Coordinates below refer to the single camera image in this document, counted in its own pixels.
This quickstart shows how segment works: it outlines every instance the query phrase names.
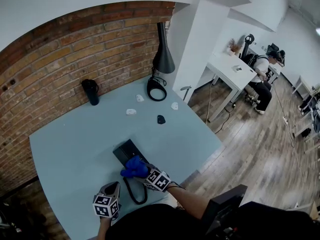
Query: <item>white pillar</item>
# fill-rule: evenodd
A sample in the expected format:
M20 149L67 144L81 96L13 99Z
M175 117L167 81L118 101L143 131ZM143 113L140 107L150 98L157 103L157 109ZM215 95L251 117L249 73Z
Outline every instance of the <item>white pillar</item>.
M191 86L187 103L205 70L231 7L252 0L200 0L198 4L177 3L167 40L175 71L161 74L183 98L182 87Z

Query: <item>black water bottle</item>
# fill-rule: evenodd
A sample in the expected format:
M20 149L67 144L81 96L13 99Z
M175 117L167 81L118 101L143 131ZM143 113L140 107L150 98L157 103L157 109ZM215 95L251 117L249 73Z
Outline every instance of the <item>black water bottle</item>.
M89 102L92 106L98 105L99 103L99 96L98 90L99 86L97 85L96 81L91 79L85 79L81 82L81 85L84 89L86 96L89 99Z

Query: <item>lamp shade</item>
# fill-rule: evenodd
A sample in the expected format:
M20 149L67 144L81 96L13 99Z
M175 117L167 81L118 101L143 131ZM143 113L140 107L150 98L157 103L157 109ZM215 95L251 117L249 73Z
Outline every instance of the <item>lamp shade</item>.
M167 44L166 29L163 22L158 22L159 47L152 61L153 67L164 74L170 74L175 71L175 63Z

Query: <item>small plant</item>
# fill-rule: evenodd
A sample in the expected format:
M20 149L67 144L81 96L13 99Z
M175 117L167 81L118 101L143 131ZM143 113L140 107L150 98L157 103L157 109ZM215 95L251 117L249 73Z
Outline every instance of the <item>small plant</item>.
M232 52L237 53L240 51L241 46L236 44L236 41L232 38L229 42L229 48Z

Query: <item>white sneaker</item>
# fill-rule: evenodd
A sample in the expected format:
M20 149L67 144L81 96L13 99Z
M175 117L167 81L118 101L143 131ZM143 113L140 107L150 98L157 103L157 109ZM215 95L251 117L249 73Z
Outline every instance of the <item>white sneaker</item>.
M259 109L257 109L256 107L255 107L254 109L255 109L255 111L257 111L260 115L264 115L264 114L265 114L265 111L259 110Z

